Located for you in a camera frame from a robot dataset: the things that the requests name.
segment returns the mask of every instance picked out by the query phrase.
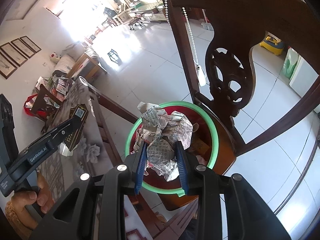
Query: metal bead chain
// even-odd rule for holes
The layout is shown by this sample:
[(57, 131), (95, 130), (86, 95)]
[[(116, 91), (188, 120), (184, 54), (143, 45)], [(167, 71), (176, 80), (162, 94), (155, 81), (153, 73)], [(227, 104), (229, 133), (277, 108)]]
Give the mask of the metal bead chain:
[[(165, 9), (165, 18), (167, 20), (167, 23), (171, 26), (171, 24), (169, 22), (169, 14), (168, 14), (168, 0), (164, 0), (164, 9)], [(187, 22), (187, 26), (188, 26), (188, 30), (189, 30), (189, 35), (190, 35), (190, 39), (191, 39), (191, 43), (192, 43), (192, 47), (193, 47), (193, 52), (194, 52), (194, 56), (195, 56), (193, 61), (195, 62), (197, 69), (200, 69), (199, 62), (198, 62), (198, 56), (197, 56), (197, 52), (196, 52), (196, 45), (195, 45), (195, 41), (193, 39), (188, 15), (187, 15), (187, 12), (184, 7), (182, 7), (182, 11), (183, 11), (184, 17), (186, 18), (186, 22)]]

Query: white appliance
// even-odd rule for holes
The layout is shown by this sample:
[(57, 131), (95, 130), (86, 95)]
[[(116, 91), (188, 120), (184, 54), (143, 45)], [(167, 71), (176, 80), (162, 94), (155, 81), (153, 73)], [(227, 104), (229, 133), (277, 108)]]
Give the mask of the white appliance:
[[(290, 78), (289, 85), (299, 96), (303, 97), (317, 77), (318, 74), (316, 71), (303, 57), (299, 56), (296, 69)], [(315, 112), (320, 112), (320, 105), (316, 107)]]

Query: white tile floor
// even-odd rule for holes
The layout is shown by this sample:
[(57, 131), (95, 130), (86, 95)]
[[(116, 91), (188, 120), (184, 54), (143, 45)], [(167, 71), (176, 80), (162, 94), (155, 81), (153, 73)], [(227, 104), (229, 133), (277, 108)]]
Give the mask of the white tile floor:
[[(199, 63), (204, 66), (205, 52), (214, 32), (204, 30), (197, 21), (191, 22), (191, 28)], [(136, 31), (129, 31), (127, 26), (108, 28), (97, 36), (93, 47), (105, 60), (103, 66), (108, 71), (94, 85), (135, 115), (140, 116), (136, 108), (140, 101), (156, 104), (174, 100), (191, 102), (179, 53), (167, 23), (149, 24)], [(107, 53), (111, 48), (119, 54), (122, 60), (120, 65), (109, 60)], [(252, 57), (256, 72), (255, 92), (250, 103), (235, 118), (235, 126), (245, 142), (269, 128), (300, 100), (288, 87), (288, 79), (280, 74), (284, 55), (277, 57), (255, 46)], [(209, 85), (201, 87), (201, 93), (212, 99)], [(106, 109), (103, 109), (103, 114), (116, 147), (124, 157), (124, 144), (132, 124)], [(318, 117), (312, 112), (274, 140), (237, 158), (227, 175), (235, 172), (243, 174), (275, 210), (300, 177), (313, 148), (319, 124)], [(320, 152), (317, 152), (303, 183), (278, 214), (292, 239), (302, 235), (320, 207), (319, 165)], [(157, 194), (144, 189), (141, 193), (153, 211), (159, 211), (167, 219), (177, 212), (167, 211)], [(227, 237), (225, 209), (222, 209), (222, 221), (223, 237)]]

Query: red bag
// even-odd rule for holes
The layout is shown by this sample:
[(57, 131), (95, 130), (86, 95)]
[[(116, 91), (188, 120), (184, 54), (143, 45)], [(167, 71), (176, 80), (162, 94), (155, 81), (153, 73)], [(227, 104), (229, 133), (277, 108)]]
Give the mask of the red bag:
[(23, 109), (24, 109), (24, 111), (26, 112), (27, 115), (34, 116), (34, 117), (39, 117), (40, 116), (43, 119), (47, 119), (47, 113), (45, 111), (43, 111), (43, 110), (38, 110), (36, 112), (36, 114), (31, 112), (31, 109), (33, 107), (33, 104), (34, 104), (34, 101), (36, 100), (37, 95), (38, 94), (29, 96), (27, 98), (27, 100), (24, 102)]

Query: crumpled paper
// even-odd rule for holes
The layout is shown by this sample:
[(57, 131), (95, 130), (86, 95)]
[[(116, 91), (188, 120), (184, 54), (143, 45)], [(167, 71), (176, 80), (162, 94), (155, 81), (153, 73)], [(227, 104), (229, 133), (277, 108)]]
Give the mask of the crumpled paper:
[(143, 141), (147, 142), (147, 167), (163, 175), (166, 181), (177, 178), (179, 171), (172, 147), (176, 141), (181, 141), (184, 149), (190, 146), (191, 122), (180, 112), (168, 115), (159, 105), (151, 103), (140, 102), (138, 109), (142, 113), (142, 127), (136, 132), (134, 151), (138, 151)]

